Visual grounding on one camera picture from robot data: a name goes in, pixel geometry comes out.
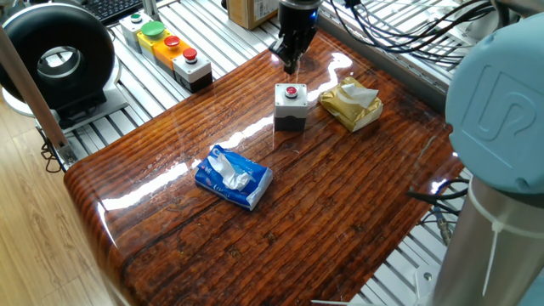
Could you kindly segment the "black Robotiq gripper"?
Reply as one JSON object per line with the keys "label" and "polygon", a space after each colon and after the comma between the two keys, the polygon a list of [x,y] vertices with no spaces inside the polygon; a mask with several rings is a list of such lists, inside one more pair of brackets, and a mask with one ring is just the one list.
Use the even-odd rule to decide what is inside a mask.
{"label": "black Robotiq gripper", "polygon": [[[317,32],[317,11],[320,0],[280,0],[278,17],[280,22],[279,39],[269,46],[269,51],[284,64],[284,72],[293,74],[298,61],[309,47],[309,41]],[[292,40],[291,51],[283,37]]]}

